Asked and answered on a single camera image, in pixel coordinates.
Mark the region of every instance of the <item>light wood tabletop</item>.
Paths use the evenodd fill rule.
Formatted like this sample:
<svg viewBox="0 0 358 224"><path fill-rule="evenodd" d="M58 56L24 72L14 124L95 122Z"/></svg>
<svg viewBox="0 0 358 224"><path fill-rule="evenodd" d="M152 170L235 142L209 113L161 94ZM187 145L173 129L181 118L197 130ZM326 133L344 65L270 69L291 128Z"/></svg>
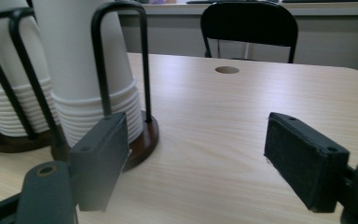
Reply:
<svg viewBox="0 0 358 224"><path fill-rule="evenodd" d="M129 57L143 93L141 56ZM158 146L122 174L105 213L79 212L80 223L339 223L341 205L334 214L307 210L263 156L264 144L269 113L279 112L344 146L356 167L358 71L150 55L150 76ZM0 153L0 201L51 160L47 147Z"/></svg>

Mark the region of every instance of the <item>screw hole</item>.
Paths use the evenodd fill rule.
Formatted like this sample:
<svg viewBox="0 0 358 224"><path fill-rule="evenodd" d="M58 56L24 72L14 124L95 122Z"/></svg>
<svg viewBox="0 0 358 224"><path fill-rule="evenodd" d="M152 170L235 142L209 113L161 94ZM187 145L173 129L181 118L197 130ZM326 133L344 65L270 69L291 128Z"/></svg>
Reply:
<svg viewBox="0 0 358 224"><path fill-rule="evenodd" d="M57 166L45 166L40 168L36 174L38 176L47 176L47 175L51 175L52 173L54 173L57 170Z"/></svg>

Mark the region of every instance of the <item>chair backrest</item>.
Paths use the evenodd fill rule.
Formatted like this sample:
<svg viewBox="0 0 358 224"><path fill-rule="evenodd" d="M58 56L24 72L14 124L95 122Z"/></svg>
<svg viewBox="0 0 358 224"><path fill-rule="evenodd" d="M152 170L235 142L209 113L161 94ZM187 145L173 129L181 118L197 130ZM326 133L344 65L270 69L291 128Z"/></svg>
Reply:
<svg viewBox="0 0 358 224"><path fill-rule="evenodd" d="M289 63L295 57L297 23L284 7L270 2L225 2L212 4L201 16L206 57L212 58L208 38L290 47Z"/></svg>

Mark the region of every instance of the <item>white paper cup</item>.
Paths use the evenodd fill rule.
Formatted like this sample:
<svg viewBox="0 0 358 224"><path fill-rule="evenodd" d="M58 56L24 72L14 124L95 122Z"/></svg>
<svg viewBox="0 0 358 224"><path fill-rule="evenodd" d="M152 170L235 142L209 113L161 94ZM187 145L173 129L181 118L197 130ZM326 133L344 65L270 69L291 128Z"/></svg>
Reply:
<svg viewBox="0 0 358 224"><path fill-rule="evenodd" d="M57 112L55 112L52 101L50 101L48 105L52 108L50 112L55 122L59 124L59 118ZM42 133L48 130L48 124L38 102L23 103L21 107L24 109L25 116L30 121L36 133ZM12 137L23 137L27 135L11 104L9 104L9 106L7 106L7 104L0 105L0 132Z"/></svg>
<svg viewBox="0 0 358 224"><path fill-rule="evenodd" d="M67 133L65 136L71 136L70 139L67 139L70 147L73 146L70 145L70 143L79 141L100 119L103 118L103 111L101 108L94 111L82 111L79 109L79 106L77 106L71 110L68 109L68 107L61 108L57 104L55 108L59 114L63 131ZM127 107L123 107L118 111L112 110L112 112L126 112L129 142L132 142L139 136L139 134L141 134L144 122L142 120L141 107L137 97L135 97L135 101L132 101Z"/></svg>
<svg viewBox="0 0 358 224"><path fill-rule="evenodd" d="M38 79L39 85L42 89L42 91L46 94L48 92L51 92L51 80L49 77L43 77L42 79ZM26 97L29 95L34 94L33 88L31 86L30 83L26 83L23 84L21 86L11 86L11 88L13 89L14 93L16 93L16 95L19 95L21 97ZM0 85L0 99L2 98L6 98L6 93L5 91L2 89L1 85Z"/></svg>
<svg viewBox="0 0 358 224"><path fill-rule="evenodd" d="M34 11L48 58L53 92L68 100L98 97L100 89L90 35L96 8L108 0L34 0ZM111 93L133 81L117 13L102 24L107 83Z"/></svg>
<svg viewBox="0 0 358 224"><path fill-rule="evenodd" d="M135 100L134 97L136 97L135 94L137 94L137 92L138 90L136 88L136 80L134 79L132 83L130 83L130 85L125 87L123 90L109 94L112 109L116 110L125 104L128 104L130 101ZM102 108L102 100L100 96L87 99L71 100L62 98L55 92L52 92L51 98L60 108L64 108L66 110L74 110L79 108L81 109L81 113L86 111L100 110Z"/></svg>

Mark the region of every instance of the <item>stack of paper cups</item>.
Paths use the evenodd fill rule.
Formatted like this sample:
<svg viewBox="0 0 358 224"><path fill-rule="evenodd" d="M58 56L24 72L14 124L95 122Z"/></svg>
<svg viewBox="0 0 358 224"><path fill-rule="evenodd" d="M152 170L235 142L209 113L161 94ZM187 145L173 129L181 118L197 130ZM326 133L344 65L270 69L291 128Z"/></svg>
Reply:
<svg viewBox="0 0 358 224"><path fill-rule="evenodd" d="M34 0L46 49L52 98L68 145L72 147L103 117L91 40L91 19L105 0ZM112 112L126 112L129 142L143 130L136 80L132 76L117 13L101 27Z"/></svg>
<svg viewBox="0 0 358 224"><path fill-rule="evenodd" d="M28 7L28 5L25 0L0 0L0 11L16 7ZM48 76L47 61L38 28L32 17L21 21L20 32L53 117L58 122L58 116L54 111L54 105L50 96L51 82ZM0 65L34 130L37 133L48 130L42 110L36 101L34 91L11 41L8 32L8 19L0 19ZM27 135L1 84L0 133L11 137L23 137Z"/></svg>

